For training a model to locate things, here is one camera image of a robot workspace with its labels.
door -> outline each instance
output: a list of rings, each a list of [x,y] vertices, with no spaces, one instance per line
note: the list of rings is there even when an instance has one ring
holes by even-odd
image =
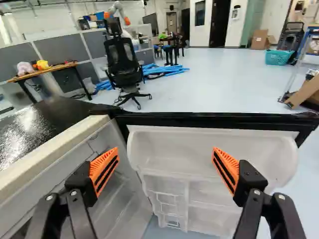
[[[209,47],[224,47],[230,0],[214,0],[211,12]]]
[[[176,12],[167,12],[167,31],[177,33],[177,15]]]
[[[249,40],[254,31],[260,29],[263,18],[265,0],[249,0],[245,17],[243,34],[241,37],[241,46],[249,47]]]
[[[181,31],[184,40],[189,40],[190,13],[189,8],[181,11]]]

black fridge top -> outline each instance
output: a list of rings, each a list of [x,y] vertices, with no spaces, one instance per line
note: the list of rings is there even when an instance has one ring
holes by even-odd
[[[92,103],[54,97],[0,120],[0,171],[89,116],[92,106]]]

stuffed toy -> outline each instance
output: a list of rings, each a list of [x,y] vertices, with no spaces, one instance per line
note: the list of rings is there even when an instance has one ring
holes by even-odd
[[[19,62],[16,66],[17,70],[18,70],[18,76],[23,76],[27,73],[32,73],[34,72],[34,69],[32,67],[32,65],[29,62]]]

window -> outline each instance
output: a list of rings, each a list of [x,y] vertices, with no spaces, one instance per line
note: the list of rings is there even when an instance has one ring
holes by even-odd
[[[205,24],[205,1],[195,3],[195,26]]]

cardboard box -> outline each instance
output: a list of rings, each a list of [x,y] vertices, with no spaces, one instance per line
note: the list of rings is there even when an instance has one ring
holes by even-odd
[[[313,38],[309,43],[307,53],[319,55],[319,39]]]
[[[285,104],[290,108],[295,109],[305,100],[310,100],[312,103],[319,103],[319,75],[314,76],[311,80],[305,81],[303,86],[288,99]]]
[[[271,44],[276,43],[275,37],[268,35],[268,30],[255,30],[250,48],[253,50],[265,50]]]

